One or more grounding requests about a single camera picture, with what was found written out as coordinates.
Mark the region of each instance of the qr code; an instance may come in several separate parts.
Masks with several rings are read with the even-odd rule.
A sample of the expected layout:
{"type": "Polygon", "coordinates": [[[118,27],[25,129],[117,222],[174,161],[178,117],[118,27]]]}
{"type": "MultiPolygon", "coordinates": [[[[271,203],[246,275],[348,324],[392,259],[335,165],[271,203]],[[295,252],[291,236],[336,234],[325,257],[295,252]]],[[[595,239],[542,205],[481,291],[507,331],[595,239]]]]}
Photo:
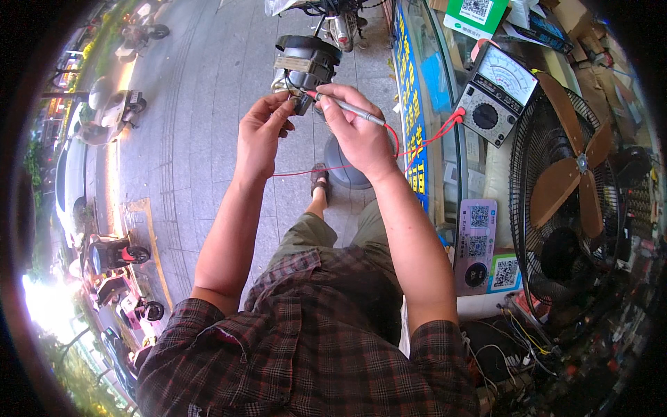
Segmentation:
{"type": "Polygon", "coordinates": [[[519,268],[519,261],[510,259],[506,261],[498,261],[496,264],[496,273],[494,274],[494,288],[514,287],[516,284],[516,273],[519,268]]]}
{"type": "Polygon", "coordinates": [[[489,227],[488,205],[473,205],[470,208],[470,227],[471,228],[489,227]]]}
{"type": "Polygon", "coordinates": [[[463,0],[460,14],[484,25],[493,5],[491,0],[463,0]]]}
{"type": "Polygon", "coordinates": [[[470,236],[468,238],[468,257],[486,256],[486,236],[470,236]]]}

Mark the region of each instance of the person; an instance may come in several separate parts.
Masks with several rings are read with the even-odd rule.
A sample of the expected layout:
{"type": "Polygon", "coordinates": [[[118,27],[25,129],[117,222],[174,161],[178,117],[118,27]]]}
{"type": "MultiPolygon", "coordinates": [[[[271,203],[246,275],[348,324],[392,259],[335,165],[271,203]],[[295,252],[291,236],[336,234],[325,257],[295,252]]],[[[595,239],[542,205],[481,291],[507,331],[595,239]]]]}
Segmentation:
{"type": "MultiPolygon", "coordinates": [[[[384,118],[353,87],[317,90],[384,118]]],[[[139,371],[144,416],[479,415],[452,267],[386,128],[328,97],[317,105],[375,189],[352,245],[332,248],[327,174],[314,173],[312,202],[238,312],[278,138],[294,129],[288,92],[261,98],[240,122],[233,179],[190,298],[174,307],[139,371]],[[397,347],[403,295],[409,359],[397,347]]]]}

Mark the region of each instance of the fan blade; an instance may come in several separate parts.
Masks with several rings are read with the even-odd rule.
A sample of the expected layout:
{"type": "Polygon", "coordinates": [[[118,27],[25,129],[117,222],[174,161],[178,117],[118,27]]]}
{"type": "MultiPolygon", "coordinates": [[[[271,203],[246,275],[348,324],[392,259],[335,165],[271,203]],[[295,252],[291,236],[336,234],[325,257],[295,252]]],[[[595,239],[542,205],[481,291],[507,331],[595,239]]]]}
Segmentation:
{"type": "Polygon", "coordinates": [[[556,115],[558,115],[558,120],[570,140],[574,155],[579,156],[584,150],[584,139],[582,137],[582,130],[579,127],[579,121],[577,120],[577,113],[574,111],[574,107],[572,107],[572,102],[568,94],[565,92],[563,86],[551,75],[538,72],[535,74],[535,77],[540,80],[542,90],[549,97],[551,105],[556,110],[556,115]]]}
{"type": "Polygon", "coordinates": [[[602,161],[607,159],[610,149],[612,149],[612,127],[607,119],[597,132],[593,135],[588,146],[586,146],[586,159],[588,160],[588,169],[595,168],[602,161]]]}
{"type": "Polygon", "coordinates": [[[582,229],[589,238],[595,238],[602,233],[602,210],[598,199],[598,189],[595,177],[590,169],[582,174],[579,184],[579,208],[581,210],[582,229]]]}
{"type": "Polygon", "coordinates": [[[540,228],[548,222],[580,180],[577,160],[574,158],[561,159],[542,172],[530,196],[530,223],[534,228],[540,228]]]}

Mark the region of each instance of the multimeter scale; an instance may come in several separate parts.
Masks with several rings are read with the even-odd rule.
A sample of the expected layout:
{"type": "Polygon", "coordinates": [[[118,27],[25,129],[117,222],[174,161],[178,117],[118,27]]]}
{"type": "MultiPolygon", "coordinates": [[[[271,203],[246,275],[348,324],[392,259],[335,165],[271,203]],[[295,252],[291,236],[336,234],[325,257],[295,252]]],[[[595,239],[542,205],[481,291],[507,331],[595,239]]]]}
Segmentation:
{"type": "Polygon", "coordinates": [[[490,42],[485,42],[456,108],[463,124],[500,147],[537,87],[537,79],[490,42]]]}

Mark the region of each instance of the blue sign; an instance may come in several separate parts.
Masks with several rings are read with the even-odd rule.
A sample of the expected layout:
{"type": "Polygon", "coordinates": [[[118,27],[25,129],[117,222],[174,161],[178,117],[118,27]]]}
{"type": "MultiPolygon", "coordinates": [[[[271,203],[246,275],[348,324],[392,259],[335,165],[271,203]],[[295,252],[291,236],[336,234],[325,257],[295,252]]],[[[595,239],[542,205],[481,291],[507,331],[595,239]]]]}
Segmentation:
{"type": "Polygon", "coordinates": [[[422,147],[420,149],[424,142],[428,140],[424,115],[422,114],[422,92],[418,75],[415,72],[417,63],[412,50],[412,40],[406,27],[407,17],[404,15],[401,1],[397,2],[396,7],[397,15],[394,29],[398,40],[394,47],[394,58],[397,66],[396,72],[398,73],[399,94],[403,102],[401,113],[405,148],[409,152],[407,163],[412,161],[406,175],[412,190],[422,203],[424,211],[428,213],[428,157],[426,148],[422,147]]]}

